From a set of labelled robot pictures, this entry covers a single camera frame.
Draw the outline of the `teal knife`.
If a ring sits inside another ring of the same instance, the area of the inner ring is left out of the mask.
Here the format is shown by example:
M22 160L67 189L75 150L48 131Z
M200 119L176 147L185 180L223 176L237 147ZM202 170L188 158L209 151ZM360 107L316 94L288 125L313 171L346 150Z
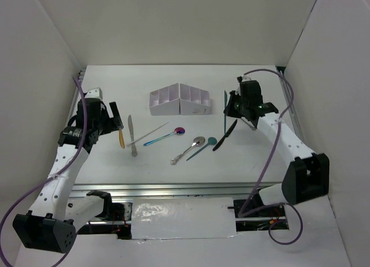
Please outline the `teal knife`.
M228 102L228 94L224 90L224 110L227 108L227 102ZM224 134L226 133L226 129L227 129L227 116L224 113Z

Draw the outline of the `black knife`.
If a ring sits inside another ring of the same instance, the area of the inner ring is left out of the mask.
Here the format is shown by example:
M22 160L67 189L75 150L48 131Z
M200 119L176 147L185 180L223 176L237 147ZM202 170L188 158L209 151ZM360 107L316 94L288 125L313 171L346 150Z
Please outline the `black knife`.
M228 138L230 136L230 134L233 132L234 128L236 127L236 124L237 124L237 120L235 120L232 125L228 128L228 130L225 132L225 134L223 135L223 137L217 142L217 144L214 146L214 148L212 149L212 151L216 151L217 149L219 149L221 147L221 145L224 143L224 141L226 140L226 138Z

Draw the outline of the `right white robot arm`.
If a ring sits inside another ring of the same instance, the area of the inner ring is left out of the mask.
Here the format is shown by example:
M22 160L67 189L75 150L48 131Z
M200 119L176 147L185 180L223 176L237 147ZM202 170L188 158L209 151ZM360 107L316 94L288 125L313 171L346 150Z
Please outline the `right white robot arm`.
M329 192L330 161L324 154L317 154L306 146L283 121L276 106L264 102L258 81L247 77L237 78L239 87L230 92L225 109L228 117L245 118L262 132L273 144L287 166L281 183L259 188L252 198L253 212L266 216L272 204L296 205Z

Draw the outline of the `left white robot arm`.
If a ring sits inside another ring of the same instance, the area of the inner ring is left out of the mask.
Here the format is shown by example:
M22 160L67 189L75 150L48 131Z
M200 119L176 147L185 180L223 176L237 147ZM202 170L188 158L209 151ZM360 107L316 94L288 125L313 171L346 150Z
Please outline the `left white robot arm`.
M77 175L102 135L123 128L115 102L84 98L58 140L57 155L47 183L26 214L17 214L13 228L28 249L65 254L78 231L91 219L108 220L114 213L108 192L92 190L78 203L68 199Z

